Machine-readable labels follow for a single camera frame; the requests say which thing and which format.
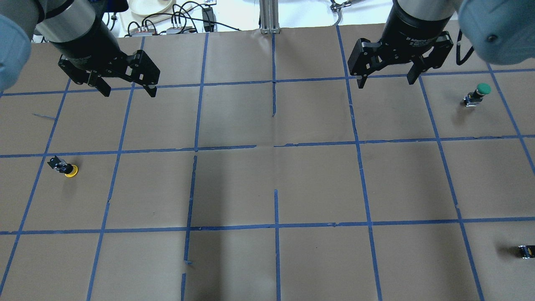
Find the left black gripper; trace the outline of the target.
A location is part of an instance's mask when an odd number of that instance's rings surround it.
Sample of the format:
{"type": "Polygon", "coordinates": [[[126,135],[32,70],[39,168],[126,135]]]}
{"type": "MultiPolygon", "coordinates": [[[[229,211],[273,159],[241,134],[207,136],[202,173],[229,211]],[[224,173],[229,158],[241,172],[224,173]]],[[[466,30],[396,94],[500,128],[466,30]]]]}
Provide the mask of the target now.
{"type": "Polygon", "coordinates": [[[75,84],[88,84],[109,97],[111,87],[102,76],[119,77],[141,85],[149,97],[156,96],[161,74],[157,65],[144,50],[137,50],[134,68],[128,72],[128,54],[120,49],[118,40],[101,19],[95,19],[82,36],[58,43],[58,50],[59,67],[75,84]]]}

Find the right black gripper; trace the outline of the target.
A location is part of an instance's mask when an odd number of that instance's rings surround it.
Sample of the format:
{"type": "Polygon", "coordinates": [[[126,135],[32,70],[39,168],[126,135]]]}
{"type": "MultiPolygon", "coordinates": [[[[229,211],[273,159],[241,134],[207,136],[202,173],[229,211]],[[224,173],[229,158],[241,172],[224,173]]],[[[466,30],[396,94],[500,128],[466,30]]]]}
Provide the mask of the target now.
{"type": "Polygon", "coordinates": [[[445,26],[450,17],[416,17],[403,8],[392,8],[378,46],[359,38],[348,59],[349,72],[363,89],[376,67],[413,63],[407,74],[409,84],[430,68],[439,69],[453,48],[445,26]]]}

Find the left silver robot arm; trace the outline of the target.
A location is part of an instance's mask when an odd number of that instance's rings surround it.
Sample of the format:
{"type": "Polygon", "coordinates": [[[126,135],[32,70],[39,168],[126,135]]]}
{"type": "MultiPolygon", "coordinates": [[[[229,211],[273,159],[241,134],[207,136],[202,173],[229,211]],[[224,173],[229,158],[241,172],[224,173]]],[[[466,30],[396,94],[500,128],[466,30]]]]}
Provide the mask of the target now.
{"type": "Polygon", "coordinates": [[[1,90],[19,79],[38,31],[61,53],[59,67],[75,84],[95,87],[108,97],[105,78],[121,78],[155,97],[160,70],[143,51],[124,53],[102,21],[107,12],[125,12],[126,0],[2,0],[1,90]]]}

